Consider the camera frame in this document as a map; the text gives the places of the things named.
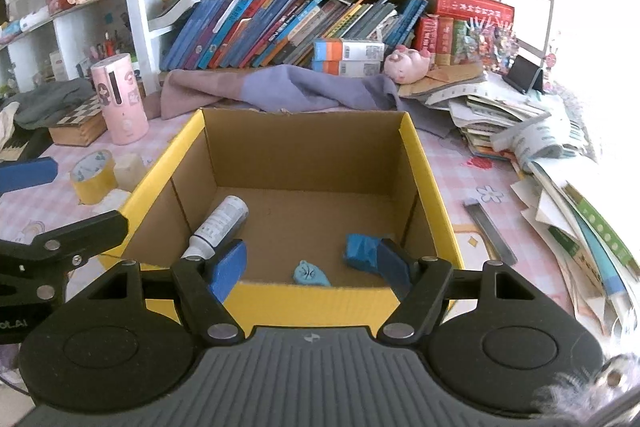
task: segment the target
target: white bottle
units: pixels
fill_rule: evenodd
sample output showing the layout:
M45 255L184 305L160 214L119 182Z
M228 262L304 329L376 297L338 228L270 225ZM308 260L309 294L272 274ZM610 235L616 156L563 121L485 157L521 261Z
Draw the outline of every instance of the white bottle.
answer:
M244 201L236 196L227 196L189 239L189 248L182 257L195 255L209 259L214 248L232 239L234 233L249 215Z

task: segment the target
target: yellow tape roll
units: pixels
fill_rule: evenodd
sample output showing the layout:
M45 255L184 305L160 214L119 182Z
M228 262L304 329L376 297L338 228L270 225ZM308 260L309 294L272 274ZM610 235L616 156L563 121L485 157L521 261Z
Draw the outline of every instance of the yellow tape roll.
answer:
M107 149L89 153L74 165L69 177L80 203L100 203L111 190L118 187L114 167L113 156Z

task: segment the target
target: black cable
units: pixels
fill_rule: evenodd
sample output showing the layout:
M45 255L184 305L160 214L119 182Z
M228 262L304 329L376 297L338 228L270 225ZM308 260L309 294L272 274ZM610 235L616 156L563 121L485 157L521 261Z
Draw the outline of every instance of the black cable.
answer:
M12 384L10 381L6 380L1 375L0 375L0 382L4 383L5 386L9 387L10 389L13 389L14 391L17 391L18 393L23 394L24 396L28 396L29 398L31 397L31 395L29 393L27 393L24 389L21 389L17 385Z

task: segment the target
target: gray ribbed panel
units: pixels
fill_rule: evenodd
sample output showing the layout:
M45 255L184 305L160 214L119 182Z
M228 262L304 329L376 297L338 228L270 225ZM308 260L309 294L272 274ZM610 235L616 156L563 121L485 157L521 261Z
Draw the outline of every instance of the gray ribbed panel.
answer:
M431 380L413 351L380 346L370 338L366 328L258 328L241 346L209 349L188 381L151 405L106 416L64 413L40 406L19 424L20 427L507 425L552 427L548 421L505 419L466 406Z

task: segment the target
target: pink humidifier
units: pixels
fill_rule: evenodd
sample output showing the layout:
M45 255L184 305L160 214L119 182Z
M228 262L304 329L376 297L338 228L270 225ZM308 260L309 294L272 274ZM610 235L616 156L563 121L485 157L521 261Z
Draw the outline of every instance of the pink humidifier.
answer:
M114 55L91 66L102 115L116 145L135 142L149 130L136 75L128 53Z

